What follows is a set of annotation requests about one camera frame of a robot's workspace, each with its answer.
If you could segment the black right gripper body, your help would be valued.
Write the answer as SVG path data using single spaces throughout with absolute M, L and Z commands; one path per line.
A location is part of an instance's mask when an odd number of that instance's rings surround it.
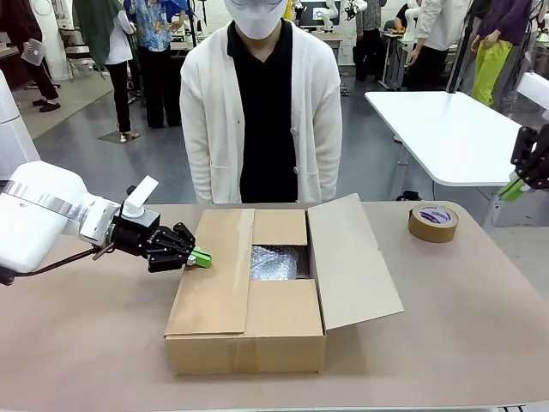
M 532 153 L 529 183 L 535 190 L 548 189 L 548 129 L 542 128 Z

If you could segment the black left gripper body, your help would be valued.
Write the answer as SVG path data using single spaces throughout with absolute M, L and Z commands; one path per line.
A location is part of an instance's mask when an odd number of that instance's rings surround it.
M 164 239 L 165 231 L 157 211 L 145 211 L 136 218 L 118 214 L 112 219 L 110 241 L 115 250 L 145 258 L 149 269 L 157 269 L 163 257 L 173 254 Z

